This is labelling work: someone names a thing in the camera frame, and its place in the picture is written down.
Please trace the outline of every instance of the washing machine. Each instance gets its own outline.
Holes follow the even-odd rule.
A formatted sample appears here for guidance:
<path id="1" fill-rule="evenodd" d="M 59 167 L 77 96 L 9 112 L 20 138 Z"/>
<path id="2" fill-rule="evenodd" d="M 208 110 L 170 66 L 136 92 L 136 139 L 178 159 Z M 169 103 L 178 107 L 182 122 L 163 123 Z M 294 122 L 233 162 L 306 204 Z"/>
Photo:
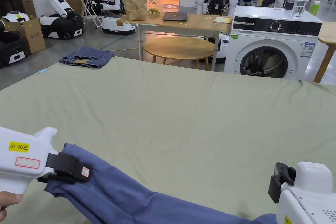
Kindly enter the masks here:
<path id="1" fill-rule="evenodd" d="M 302 80 L 320 33 L 322 20 L 304 11 L 237 6 L 224 72 Z"/>

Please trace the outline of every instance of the washing machine label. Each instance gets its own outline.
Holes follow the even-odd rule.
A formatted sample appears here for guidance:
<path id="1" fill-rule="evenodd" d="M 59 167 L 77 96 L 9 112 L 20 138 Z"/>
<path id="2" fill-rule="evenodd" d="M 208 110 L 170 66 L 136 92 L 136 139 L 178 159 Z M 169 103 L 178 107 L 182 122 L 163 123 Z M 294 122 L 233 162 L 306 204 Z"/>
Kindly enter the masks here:
<path id="1" fill-rule="evenodd" d="M 301 57 L 310 58 L 311 54 L 314 51 L 315 44 L 316 43 L 314 43 L 314 42 L 305 42 L 303 44 L 304 47 L 302 49 Z"/>

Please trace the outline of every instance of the blue cloth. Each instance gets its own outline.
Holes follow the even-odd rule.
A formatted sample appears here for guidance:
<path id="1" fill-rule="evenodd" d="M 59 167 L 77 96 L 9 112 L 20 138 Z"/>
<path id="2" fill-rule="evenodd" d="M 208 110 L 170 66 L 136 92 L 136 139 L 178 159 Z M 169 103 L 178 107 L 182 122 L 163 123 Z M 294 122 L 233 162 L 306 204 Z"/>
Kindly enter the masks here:
<path id="1" fill-rule="evenodd" d="M 105 66 L 113 56 L 114 53 L 109 51 L 100 51 L 91 47 L 81 47 L 79 50 L 61 58 L 59 61 L 66 65 L 100 69 Z"/>
<path id="2" fill-rule="evenodd" d="M 230 214 L 155 193 L 118 168 L 77 145 L 63 152 L 93 168 L 89 182 L 69 185 L 50 180 L 45 191 L 67 198 L 94 224 L 276 224 L 275 215 L 250 222 Z"/>

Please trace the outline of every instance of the green toy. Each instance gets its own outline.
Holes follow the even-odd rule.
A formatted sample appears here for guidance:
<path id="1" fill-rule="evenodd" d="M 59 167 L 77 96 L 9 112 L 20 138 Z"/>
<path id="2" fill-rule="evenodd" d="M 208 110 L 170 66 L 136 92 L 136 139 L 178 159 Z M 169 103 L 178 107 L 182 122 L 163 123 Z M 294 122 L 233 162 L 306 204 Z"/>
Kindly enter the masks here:
<path id="1" fill-rule="evenodd" d="M 152 13 L 152 14 L 160 14 L 160 12 L 158 11 L 158 9 L 152 7 L 148 10 L 148 13 Z"/>

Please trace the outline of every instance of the glass of water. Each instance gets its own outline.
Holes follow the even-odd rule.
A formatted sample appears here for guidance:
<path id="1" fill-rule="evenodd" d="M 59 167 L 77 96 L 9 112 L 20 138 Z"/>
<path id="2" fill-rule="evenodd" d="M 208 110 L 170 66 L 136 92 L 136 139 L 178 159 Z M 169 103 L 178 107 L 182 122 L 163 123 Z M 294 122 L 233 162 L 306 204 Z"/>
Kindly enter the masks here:
<path id="1" fill-rule="evenodd" d="M 294 0 L 292 18 L 299 19 L 304 13 L 308 2 L 309 0 Z"/>
<path id="2" fill-rule="evenodd" d="M 279 10 L 283 7 L 285 0 L 275 0 L 274 1 L 274 9 Z"/>

